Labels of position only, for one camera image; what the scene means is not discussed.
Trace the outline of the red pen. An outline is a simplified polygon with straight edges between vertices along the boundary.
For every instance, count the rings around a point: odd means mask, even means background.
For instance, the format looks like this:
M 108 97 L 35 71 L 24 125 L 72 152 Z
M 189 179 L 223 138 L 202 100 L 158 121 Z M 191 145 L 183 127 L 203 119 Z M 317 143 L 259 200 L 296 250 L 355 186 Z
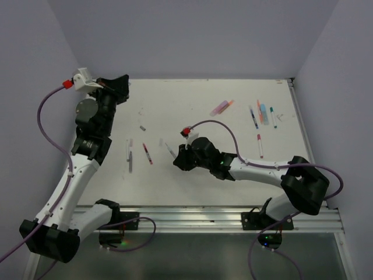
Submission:
M 153 164 L 153 161 L 152 161 L 152 158 L 151 158 L 151 156 L 150 156 L 150 153 L 149 153 L 149 151 L 148 151 L 148 148 L 147 148 L 146 144 L 145 144 L 145 143 L 142 143 L 142 146 L 143 146 L 143 148 L 144 148 L 144 151 L 145 151 L 146 157 L 147 157 L 147 159 L 148 159 L 150 165 L 152 165 L 152 164 Z

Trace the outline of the purple highlighter pen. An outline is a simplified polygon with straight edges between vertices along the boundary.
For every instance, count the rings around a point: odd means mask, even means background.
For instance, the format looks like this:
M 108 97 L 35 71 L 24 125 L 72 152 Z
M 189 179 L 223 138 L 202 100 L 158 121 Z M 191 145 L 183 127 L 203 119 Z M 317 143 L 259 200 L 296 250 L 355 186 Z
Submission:
M 132 156 L 131 150 L 129 151 L 129 155 L 128 155 L 128 170 L 129 170 L 129 173 L 131 174 L 133 170 L 133 156 Z

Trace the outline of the grey marker pen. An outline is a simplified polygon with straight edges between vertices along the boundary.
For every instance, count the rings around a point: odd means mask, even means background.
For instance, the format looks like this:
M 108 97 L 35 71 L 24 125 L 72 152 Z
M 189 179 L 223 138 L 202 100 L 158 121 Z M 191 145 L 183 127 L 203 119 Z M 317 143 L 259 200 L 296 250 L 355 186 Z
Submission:
M 126 139 L 125 151 L 126 151 L 126 161 L 129 162 L 130 146 L 129 146 L 129 140 L 128 139 Z

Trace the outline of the blue pen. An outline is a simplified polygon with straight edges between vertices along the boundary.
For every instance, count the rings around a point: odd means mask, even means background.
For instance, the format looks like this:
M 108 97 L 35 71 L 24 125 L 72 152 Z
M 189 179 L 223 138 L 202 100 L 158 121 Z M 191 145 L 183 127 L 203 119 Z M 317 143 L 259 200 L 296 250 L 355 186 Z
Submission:
M 174 151 L 171 149 L 171 147 L 167 144 L 167 143 L 164 143 L 167 150 L 169 151 L 169 153 L 171 154 L 171 156 L 175 159 L 177 157 L 177 155 L 174 153 Z

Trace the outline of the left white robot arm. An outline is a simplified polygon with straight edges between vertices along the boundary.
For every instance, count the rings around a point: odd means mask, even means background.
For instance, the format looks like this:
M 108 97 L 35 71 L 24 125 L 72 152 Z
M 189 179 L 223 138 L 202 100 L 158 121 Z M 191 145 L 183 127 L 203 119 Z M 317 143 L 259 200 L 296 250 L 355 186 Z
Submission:
M 67 84 L 84 90 L 87 98 L 75 109 L 76 138 L 71 151 L 65 152 L 68 166 L 43 209 L 19 228 L 32 253 L 62 263 L 70 262 L 81 242 L 95 230 L 102 226 L 115 229 L 121 222 L 119 204 L 107 199 L 99 199 L 77 218 L 73 213 L 108 154 L 117 105 L 129 98 L 129 76 L 98 78 L 82 85 L 78 81 L 73 78 Z

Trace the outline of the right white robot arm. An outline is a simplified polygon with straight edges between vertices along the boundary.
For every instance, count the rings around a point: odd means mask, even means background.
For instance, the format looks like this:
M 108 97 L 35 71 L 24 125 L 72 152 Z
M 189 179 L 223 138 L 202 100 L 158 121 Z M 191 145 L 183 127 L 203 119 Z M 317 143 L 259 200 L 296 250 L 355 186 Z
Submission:
M 284 169 L 269 162 L 248 165 L 236 153 L 219 151 L 206 137 L 181 144 L 173 164 L 186 172 L 196 167 L 207 169 L 219 180 L 248 180 L 281 188 L 282 195 L 267 199 L 259 212 L 248 215 L 256 229 L 273 229 L 296 212 L 318 215 L 329 187 L 329 180 L 303 157 L 294 156 Z

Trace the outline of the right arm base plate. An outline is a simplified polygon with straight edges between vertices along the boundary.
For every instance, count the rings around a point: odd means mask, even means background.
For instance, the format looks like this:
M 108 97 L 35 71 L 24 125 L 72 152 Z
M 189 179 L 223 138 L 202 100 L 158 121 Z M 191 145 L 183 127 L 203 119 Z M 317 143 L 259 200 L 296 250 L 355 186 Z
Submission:
M 241 212 L 241 224 L 243 230 L 263 230 L 268 226 L 272 226 L 276 221 L 266 214 L 259 212 Z M 293 230 L 293 221 L 285 221 L 281 224 L 275 225 L 271 230 Z

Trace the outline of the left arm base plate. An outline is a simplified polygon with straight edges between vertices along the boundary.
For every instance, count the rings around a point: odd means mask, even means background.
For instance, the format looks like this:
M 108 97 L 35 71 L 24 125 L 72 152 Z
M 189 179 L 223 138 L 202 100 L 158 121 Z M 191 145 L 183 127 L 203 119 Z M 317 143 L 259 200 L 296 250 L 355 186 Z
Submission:
M 119 212 L 100 230 L 138 230 L 139 212 Z

